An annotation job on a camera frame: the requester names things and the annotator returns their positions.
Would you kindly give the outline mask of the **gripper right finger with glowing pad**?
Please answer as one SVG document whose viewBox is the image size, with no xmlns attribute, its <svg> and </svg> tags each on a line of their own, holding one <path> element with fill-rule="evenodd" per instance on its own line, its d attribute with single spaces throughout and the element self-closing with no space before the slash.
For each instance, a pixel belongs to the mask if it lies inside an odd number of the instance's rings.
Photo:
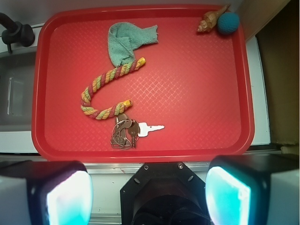
<svg viewBox="0 0 300 225">
<path fill-rule="evenodd" d="M 209 166 L 205 195 L 215 225 L 298 225 L 300 157 L 217 156 Z"/>
</svg>

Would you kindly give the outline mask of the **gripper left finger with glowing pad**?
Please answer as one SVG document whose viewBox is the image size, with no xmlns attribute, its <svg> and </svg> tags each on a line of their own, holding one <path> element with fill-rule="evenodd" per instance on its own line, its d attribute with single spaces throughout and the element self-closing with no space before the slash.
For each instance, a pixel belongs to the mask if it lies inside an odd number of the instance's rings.
<svg viewBox="0 0 300 225">
<path fill-rule="evenodd" d="M 2 225 L 87 225 L 93 184 L 79 161 L 3 161 Z"/>
</svg>

